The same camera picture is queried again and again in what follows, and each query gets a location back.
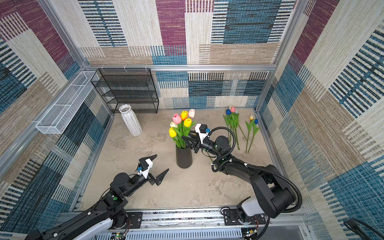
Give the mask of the black cylindrical vase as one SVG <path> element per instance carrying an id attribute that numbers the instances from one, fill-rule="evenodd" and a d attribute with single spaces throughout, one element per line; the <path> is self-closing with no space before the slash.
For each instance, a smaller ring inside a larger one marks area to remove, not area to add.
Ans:
<path id="1" fill-rule="evenodd" d="M 181 149 L 176 147 L 177 165 L 182 169 L 187 169 L 193 164 L 192 151 L 190 148 Z"/>

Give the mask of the yellow orange tulip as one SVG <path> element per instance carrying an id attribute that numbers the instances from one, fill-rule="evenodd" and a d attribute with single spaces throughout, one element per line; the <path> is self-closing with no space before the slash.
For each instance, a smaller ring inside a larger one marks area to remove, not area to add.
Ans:
<path id="1" fill-rule="evenodd" d="M 188 112 L 187 111 L 182 111 L 181 119 L 182 119 L 182 122 L 181 122 L 182 133 L 183 133 L 183 136 L 186 136 L 187 135 L 187 130 L 188 130 L 188 128 L 185 126 L 185 120 L 188 119 Z"/>

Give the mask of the light pink tulip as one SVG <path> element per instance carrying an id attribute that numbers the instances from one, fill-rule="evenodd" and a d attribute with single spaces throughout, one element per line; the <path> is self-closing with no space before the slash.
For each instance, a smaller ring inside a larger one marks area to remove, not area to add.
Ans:
<path id="1" fill-rule="evenodd" d="M 186 127 L 189 128 L 189 130 L 191 129 L 191 127 L 194 126 L 194 124 L 196 122 L 193 122 L 193 118 L 195 117 L 195 109 L 191 109 L 189 110 L 188 112 L 188 119 L 185 121 L 185 124 L 186 124 Z"/>

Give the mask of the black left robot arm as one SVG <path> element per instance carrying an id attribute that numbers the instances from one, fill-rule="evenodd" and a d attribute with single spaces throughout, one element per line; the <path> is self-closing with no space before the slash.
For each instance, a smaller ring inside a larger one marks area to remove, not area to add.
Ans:
<path id="1" fill-rule="evenodd" d="M 106 230 L 120 230 L 125 236 L 129 230 L 139 228 L 143 213 L 128 213 L 125 206 L 128 197 L 133 195 L 144 184 L 159 186 L 169 169 L 154 177 L 150 173 L 157 155 L 139 159 L 136 173 L 117 174 L 110 187 L 89 209 L 72 219 L 44 232 L 34 230 L 26 240 L 87 240 Z"/>

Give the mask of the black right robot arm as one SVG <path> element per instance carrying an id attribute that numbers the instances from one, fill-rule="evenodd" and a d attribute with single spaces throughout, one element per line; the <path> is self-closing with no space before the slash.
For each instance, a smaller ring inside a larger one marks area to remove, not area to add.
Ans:
<path id="1" fill-rule="evenodd" d="M 276 218 L 281 213 L 301 208 L 303 197 L 292 181 L 273 165 L 254 166 L 233 156 L 233 146 L 227 137 L 219 136 L 212 141 L 209 136 L 201 139 L 199 134 L 192 133 L 182 139 L 194 152 L 202 150 L 218 157 L 212 163 L 213 172 L 237 177 L 252 186 L 255 197 L 246 198 L 237 205 L 239 223 L 249 224 L 256 215 Z"/>

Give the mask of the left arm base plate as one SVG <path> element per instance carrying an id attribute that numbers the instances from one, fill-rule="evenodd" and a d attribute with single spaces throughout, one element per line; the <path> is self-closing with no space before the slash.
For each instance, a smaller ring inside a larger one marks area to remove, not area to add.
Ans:
<path id="1" fill-rule="evenodd" d="M 142 224 L 143 212 L 128 212 L 118 216 L 113 227 L 115 229 L 139 229 Z"/>

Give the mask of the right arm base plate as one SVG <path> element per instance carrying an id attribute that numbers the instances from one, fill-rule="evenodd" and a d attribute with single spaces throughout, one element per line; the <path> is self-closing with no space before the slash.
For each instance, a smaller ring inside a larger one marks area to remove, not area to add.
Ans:
<path id="1" fill-rule="evenodd" d="M 266 218 L 264 216 L 254 215 L 250 217 L 240 209 L 230 209 L 229 207 L 223 207 L 220 209 L 220 213 L 224 217 L 226 226 L 266 224 Z"/>

